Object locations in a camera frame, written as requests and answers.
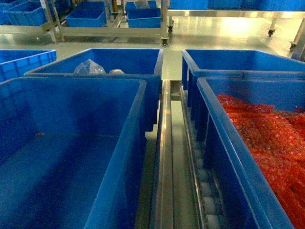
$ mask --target plastic bag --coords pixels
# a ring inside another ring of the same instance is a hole
[[[106,71],[102,66],[100,66],[91,59],[88,59],[85,62],[81,63],[74,70],[74,74],[92,74],[92,73],[106,74]]]
[[[134,2],[137,9],[149,9],[150,6],[147,0],[137,0]]]
[[[125,74],[121,69],[113,69],[109,72],[109,74]]]

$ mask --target blue crate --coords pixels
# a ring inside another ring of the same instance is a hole
[[[305,2],[303,0],[261,0],[259,10],[271,11],[303,11]]]
[[[134,228],[145,87],[44,77],[0,83],[0,228]]]
[[[0,82],[56,61],[56,50],[0,50]]]
[[[31,0],[31,1],[40,3],[39,0]],[[59,14],[59,16],[61,16],[64,12],[66,12],[68,9],[71,8],[71,2],[70,2],[70,0],[56,0],[55,7],[56,7],[57,13]],[[53,11],[53,7],[52,7],[51,3],[49,4],[49,8],[51,11],[51,15],[54,17],[54,11]]]
[[[259,8],[261,0],[244,0],[243,9],[245,10],[257,10]]]
[[[293,229],[217,95],[228,94],[252,104],[274,104],[276,109],[293,111],[295,106],[305,107],[305,81],[201,78],[197,85],[201,94],[198,135],[200,141],[207,141],[204,167],[213,168],[222,194],[230,193],[223,195],[228,198],[223,202],[237,208],[228,209],[242,223],[237,228]]]
[[[85,1],[66,17],[70,27],[104,27],[107,25],[105,3]]]
[[[189,1],[189,0],[171,0],[171,10],[207,10],[209,0]]]
[[[162,49],[88,49],[67,59],[57,61],[26,73],[28,76],[75,77],[75,68],[91,59],[101,65],[107,74],[88,74],[83,77],[142,79],[147,81],[145,96],[146,131],[153,130],[157,123],[159,90],[163,64]],[[108,74],[112,69],[121,69],[125,74]]]
[[[136,9],[134,2],[126,3],[127,22],[130,28],[160,28],[161,10],[155,1],[148,1],[150,9]]]
[[[47,22],[40,2],[27,1],[3,12],[13,25],[40,26]]]
[[[26,0],[1,0],[0,1],[0,24],[8,24],[10,23],[10,18],[7,15],[7,13],[4,13],[4,10],[8,10],[9,8],[12,8],[14,6],[17,6]]]
[[[243,0],[209,0],[209,9],[239,9],[243,6]]]
[[[188,89],[188,106],[196,118],[200,77],[298,78],[305,75],[305,63],[254,50],[183,50],[182,83]]]

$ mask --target metal shelf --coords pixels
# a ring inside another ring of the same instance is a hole
[[[173,32],[172,17],[221,17],[221,18],[272,18],[268,32],[271,37],[275,32],[277,19],[303,19],[293,42],[290,51],[293,51],[299,41],[300,34],[305,29],[305,11],[260,11],[260,10],[168,10],[169,16],[168,32]]]
[[[40,0],[41,6],[44,10],[46,20],[47,22],[44,23],[41,26],[21,26],[21,25],[0,25],[0,33],[2,34],[29,34],[34,35],[39,39],[43,35],[50,32],[52,41],[54,43],[57,43],[57,41],[60,39],[60,37],[57,35],[55,27],[58,22],[58,15],[55,8],[55,4],[52,1],[51,5],[53,8],[53,11],[56,12],[55,18],[56,22],[53,21],[51,11],[49,8],[48,0]]]
[[[143,37],[143,38],[161,38],[163,46],[167,46],[168,34],[167,34],[167,9],[161,8],[162,18],[160,28],[121,28],[120,24],[122,21],[126,21],[124,8],[121,9],[120,13],[116,16],[114,22],[110,22],[110,12],[106,7],[107,16],[107,27],[93,28],[93,27],[69,27],[64,21],[61,23],[60,31],[61,36],[69,37]]]
[[[223,17],[223,18],[305,18],[305,11],[250,11],[250,10],[168,10],[172,17]]]

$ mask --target concrete floor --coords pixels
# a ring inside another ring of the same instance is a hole
[[[244,18],[173,18],[175,20],[170,46],[164,49],[163,79],[180,80],[181,49],[256,49],[290,57],[293,41],[301,20],[278,20],[276,32],[268,37],[271,19]],[[160,48],[159,39],[69,38],[66,43],[53,44],[49,35],[39,41],[35,37],[0,35],[1,49],[56,49],[63,59],[88,48]],[[194,228],[194,206],[190,192],[190,174],[185,156],[185,129],[180,102],[172,102],[174,219],[176,229]],[[147,229],[152,189],[156,129],[147,133],[147,155],[142,179],[136,228]]]

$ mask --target red items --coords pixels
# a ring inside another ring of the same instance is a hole
[[[305,229],[305,114],[218,99],[297,229]]]

